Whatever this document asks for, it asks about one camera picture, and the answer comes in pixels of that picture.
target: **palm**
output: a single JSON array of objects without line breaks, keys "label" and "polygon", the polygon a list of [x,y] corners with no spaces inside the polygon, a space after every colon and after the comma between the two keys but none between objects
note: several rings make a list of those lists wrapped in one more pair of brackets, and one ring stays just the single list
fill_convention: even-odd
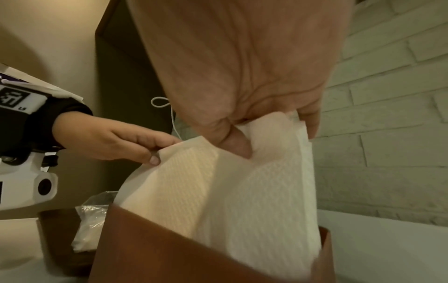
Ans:
[{"label": "palm", "polygon": [[134,0],[131,10],[173,108],[212,143],[229,123],[295,109],[316,134],[350,1]]}]

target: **tissue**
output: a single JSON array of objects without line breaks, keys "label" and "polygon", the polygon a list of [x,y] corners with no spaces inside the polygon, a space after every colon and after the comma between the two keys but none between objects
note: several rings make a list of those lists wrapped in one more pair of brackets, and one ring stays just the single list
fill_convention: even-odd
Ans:
[{"label": "tissue", "polygon": [[278,112],[240,129],[250,160],[190,139],[132,173],[115,203],[270,276],[306,280],[321,247],[306,126]]}]

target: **skin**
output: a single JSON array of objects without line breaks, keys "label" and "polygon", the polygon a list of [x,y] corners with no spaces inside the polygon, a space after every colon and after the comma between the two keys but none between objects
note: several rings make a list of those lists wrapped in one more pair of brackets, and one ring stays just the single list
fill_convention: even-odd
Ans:
[{"label": "skin", "polygon": [[249,158],[235,127],[297,110],[313,138],[351,0],[128,0],[176,113],[212,144]]},{"label": "skin", "polygon": [[59,115],[52,131],[55,140],[63,147],[86,157],[129,159],[152,166],[160,163],[152,152],[180,142],[164,132],[80,112]]}]

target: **tissue box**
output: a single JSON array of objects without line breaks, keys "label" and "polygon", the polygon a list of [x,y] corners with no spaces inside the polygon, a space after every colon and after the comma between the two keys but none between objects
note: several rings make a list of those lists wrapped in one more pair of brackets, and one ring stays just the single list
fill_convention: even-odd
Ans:
[{"label": "tissue box", "polygon": [[[331,235],[320,228],[322,249],[312,283],[336,283]],[[89,283],[280,283],[197,242],[116,205],[109,207]]]}]

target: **white paper towel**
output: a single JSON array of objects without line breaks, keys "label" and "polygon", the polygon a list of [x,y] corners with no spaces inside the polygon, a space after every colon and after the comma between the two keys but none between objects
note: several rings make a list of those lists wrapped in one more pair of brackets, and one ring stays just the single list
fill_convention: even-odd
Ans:
[{"label": "white paper towel", "polygon": [[197,137],[137,169],[115,203],[271,276],[306,279],[321,244],[305,124],[272,113],[241,129],[250,160]]}]

